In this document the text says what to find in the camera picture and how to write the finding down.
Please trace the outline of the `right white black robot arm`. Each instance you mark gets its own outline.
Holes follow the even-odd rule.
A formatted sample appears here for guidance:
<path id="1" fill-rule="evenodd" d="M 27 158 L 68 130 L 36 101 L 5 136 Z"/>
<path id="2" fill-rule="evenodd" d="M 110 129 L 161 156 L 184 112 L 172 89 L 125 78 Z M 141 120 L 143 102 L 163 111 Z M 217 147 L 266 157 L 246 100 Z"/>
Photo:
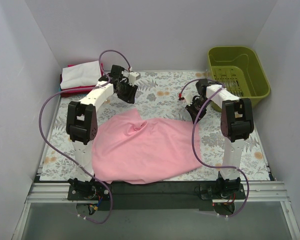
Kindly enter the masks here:
<path id="1" fill-rule="evenodd" d="M 240 98 L 230 93 L 226 87 L 217 81 L 200 78 L 194 80 L 198 94 L 194 97 L 179 99 L 187 102 L 186 110 L 191 116 L 194 126 L 205 116 L 209 103 L 216 104 L 221 109 L 220 130 L 224 137 L 223 162 L 218 167 L 216 181 L 199 189 L 201 198 L 211 200 L 235 199 L 237 193 L 243 194 L 241 177 L 241 158 L 246 140 L 254 131 L 252 103 L 249 98 Z"/>

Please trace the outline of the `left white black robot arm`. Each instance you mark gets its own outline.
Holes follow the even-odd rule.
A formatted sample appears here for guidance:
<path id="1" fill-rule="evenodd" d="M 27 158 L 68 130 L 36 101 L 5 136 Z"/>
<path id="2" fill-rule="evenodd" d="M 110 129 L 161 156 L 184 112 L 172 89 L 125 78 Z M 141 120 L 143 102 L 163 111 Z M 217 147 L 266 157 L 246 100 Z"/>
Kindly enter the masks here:
<path id="1" fill-rule="evenodd" d="M 128 104 L 135 103 L 140 79 L 138 72 L 113 65 L 108 75 L 103 75 L 98 84 L 79 101 L 68 104 L 66 133 L 74 147 L 77 176 L 70 178 L 72 193 L 83 200 L 100 200 L 109 197 L 109 191 L 99 182 L 93 182 L 92 146 L 98 132 L 97 110 L 113 94 Z"/>

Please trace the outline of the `pink t shirt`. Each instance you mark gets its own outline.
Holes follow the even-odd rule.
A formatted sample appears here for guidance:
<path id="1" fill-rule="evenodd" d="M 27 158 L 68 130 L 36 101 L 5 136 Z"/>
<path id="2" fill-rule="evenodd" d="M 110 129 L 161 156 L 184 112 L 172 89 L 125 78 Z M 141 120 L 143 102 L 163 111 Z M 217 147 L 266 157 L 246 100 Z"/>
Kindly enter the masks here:
<path id="1" fill-rule="evenodd" d="M 92 169 L 101 181 L 149 184 L 201 167 L 200 136 L 189 121 L 142 119 L 133 108 L 99 126 Z"/>

